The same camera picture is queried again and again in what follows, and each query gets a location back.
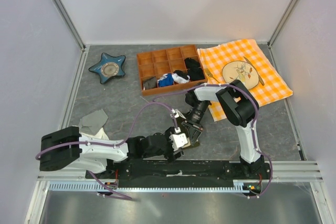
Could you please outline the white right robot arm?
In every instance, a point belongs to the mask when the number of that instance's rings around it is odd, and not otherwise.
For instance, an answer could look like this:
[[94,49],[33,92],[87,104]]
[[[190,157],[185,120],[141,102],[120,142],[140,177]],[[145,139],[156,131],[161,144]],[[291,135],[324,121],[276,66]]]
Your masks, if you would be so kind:
[[259,104],[245,85],[239,80],[229,84],[200,83],[188,89],[185,102],[193,107],[186,117],[195,123],[201,121],[209,105],[220,104],[228,121],[236,127],[240,143],[240,172],[245,178],[254,178],[265,161],[256,132]]

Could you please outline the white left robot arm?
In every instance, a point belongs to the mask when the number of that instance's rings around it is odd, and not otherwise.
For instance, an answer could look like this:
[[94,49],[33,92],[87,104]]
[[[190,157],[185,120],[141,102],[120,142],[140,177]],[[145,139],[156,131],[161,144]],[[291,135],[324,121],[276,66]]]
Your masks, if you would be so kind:
[[70,126],[43,136],[36,159],[43,172],[70,167],[111,178],[115,173],[115,165],[109,161],[122,163],[132,159],[164,156],[172,162],[181,156],[182,147],[186,144],[186,134],[174,127],[164,134],[112,141],[85,135],[80,133],[79,127]]

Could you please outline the olive green underwear cream waistband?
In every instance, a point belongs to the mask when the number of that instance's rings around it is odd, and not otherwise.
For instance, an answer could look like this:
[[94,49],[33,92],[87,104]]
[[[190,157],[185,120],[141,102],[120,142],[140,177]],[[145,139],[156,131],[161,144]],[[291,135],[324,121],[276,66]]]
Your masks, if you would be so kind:
[[187,144],[185,144],[182,149],[198,147],[198,138],[203,131],[203,127],[200,124],[185,118],[184,116],[177,117],[176,121],[179,128],[181,129],[181,132],[185,133],[187,137]]

